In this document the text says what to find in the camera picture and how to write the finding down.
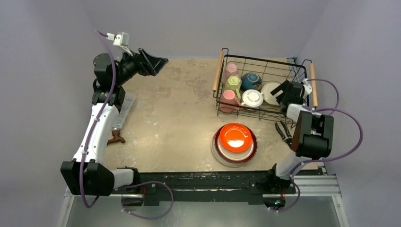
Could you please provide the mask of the cream painted plate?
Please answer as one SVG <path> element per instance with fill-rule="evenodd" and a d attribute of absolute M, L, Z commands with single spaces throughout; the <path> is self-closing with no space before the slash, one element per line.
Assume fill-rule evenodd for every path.
<path fill-rule="evenodd" d="M 262 93 L 263 99 L 267 104 L 279 106 L 279 103 L 277 102 L 276 97 L 271 94 L 271 91 L 273 91 L 279 85 L 280 85 L 279 82 L 269 81 L 265 85 L 263 85 L 263 87 L 261 88 L 261 93 Z"/>

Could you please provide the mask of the white handled cup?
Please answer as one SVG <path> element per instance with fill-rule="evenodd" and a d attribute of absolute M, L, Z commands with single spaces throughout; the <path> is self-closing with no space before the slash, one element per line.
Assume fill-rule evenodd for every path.
<path fill-rule="evenodd" d="M 241 105 L 249 108 L 260 108 L 264 101 L 262 93 L 255 89 L 249 89 L 243 92 Z"/>

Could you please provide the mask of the dark blue bowl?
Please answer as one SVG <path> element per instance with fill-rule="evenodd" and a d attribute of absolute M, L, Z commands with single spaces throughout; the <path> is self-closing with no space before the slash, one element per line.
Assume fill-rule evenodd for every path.
<path fill-rule="evenodd" d="M 257 73 L 254 73 L 254 72 L 249 72 L 249 73 L 244 74 L 241 77 L 241 81 L 242 81 L 241 89 L 243 91 L 250 90 L 250 89 L 259 91 L 262 87 L 261 77 Z"/>

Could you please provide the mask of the green faceted mug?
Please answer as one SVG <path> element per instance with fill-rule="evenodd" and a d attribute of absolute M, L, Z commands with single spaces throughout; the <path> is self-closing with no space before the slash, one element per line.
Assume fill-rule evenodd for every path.
<path fill-rule="evenodd" d="M 224 90 L 234 91 L 237 98 L 239 100 L 241 100 L 241 93 L 240 93 L 241 84 L 242 84 L 242 81 L 239 77 L 230 76 L 225 82 Z"/>

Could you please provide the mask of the light pink faceted mug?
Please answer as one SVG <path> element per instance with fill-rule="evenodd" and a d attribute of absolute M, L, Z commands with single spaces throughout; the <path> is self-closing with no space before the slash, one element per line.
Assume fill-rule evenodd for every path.
<path fill-rule="evenodd" d="M 222 82 L 226 83 L 230 76 L 238 76 L 238 68 L 234 63 L 228 63 L 223 71 Z"/>

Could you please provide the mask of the salmon pink mug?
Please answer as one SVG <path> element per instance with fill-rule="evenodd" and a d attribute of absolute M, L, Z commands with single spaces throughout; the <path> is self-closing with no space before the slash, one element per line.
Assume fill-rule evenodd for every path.
<path fill-rule="evenodd" d="M 239 102 L 233 90 L 225 90 L 220 98 L 219 110 L 224 113 L 239 111 L 241 103 Z"/>

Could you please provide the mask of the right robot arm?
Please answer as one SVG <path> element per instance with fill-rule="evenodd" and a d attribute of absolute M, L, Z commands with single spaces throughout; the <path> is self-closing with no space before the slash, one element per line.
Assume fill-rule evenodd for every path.
<path fill-rule="evenodd" d="M 304 164 L 328 157 L 331 153 L 334 118 L 314 113 L 304 103 L 312 90 L 307 80 L 302 83 L 286 80 L 271 91 L 281 112 L 293 120 L 296 127 L 294 133 L 290 133 L 284 122 L 275 124 L 276 131 L 291 152 L 270 170 L 270 176 L 265 180 L 270 192 L 288 188 Z"/>

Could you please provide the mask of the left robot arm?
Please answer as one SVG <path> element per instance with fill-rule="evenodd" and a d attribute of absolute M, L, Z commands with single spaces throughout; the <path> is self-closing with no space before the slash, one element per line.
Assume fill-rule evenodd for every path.
<path fill-rule="evenodd" d="M 134 75 L 156 76 L 169 60 L 138 52 L 124 52 L 120 60 L 111 60 L 108 53 L 93 59 L 94 74 L 91 120 L 84 138 L 71 161 L 64 161 L 61 174 L 73 195 L 109 196 L 123 187 L 128 193 L 140 190 L 137 170 L 124 167 L 107 169 L 104 163 L 106 146 L 113 125 L 121 112 L 125 90 L 123 84 Z"/>

